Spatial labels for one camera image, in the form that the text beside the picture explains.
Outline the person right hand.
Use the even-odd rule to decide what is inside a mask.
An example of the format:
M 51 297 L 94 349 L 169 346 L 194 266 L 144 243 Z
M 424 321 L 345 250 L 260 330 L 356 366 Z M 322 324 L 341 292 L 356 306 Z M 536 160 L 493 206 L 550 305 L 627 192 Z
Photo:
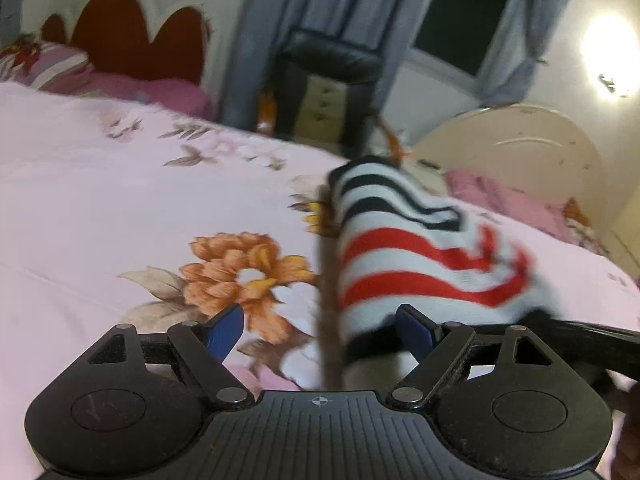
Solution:
M 638 480 L 640 476 L 639 396 L 639 384 L 635 384 L 628 392 L 629 412 L 625 417 L 612 463 L 611 476 L 615 480 Z

